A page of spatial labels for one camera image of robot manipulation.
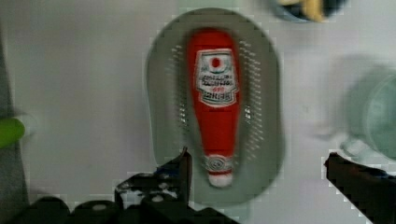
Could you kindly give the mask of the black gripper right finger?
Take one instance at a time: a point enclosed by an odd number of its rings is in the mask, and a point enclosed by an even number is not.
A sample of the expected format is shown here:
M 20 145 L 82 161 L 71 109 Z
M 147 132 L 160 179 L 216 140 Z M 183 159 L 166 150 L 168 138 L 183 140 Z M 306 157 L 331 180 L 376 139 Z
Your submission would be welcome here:
M 332 152 L 326 178 L 373 224 L 395 224 L 395 176 Z

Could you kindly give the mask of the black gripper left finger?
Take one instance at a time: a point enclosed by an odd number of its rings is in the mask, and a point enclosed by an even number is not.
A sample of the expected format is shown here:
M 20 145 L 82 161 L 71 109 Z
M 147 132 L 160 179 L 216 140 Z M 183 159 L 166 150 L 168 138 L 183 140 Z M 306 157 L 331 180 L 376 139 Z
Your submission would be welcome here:
M 114 190 L 115 202 L 127 209 L 145 199 L 188 203 L 191 194 L 192 157 L 187 147 L 153 173 L 138 173 L 119 183 Z

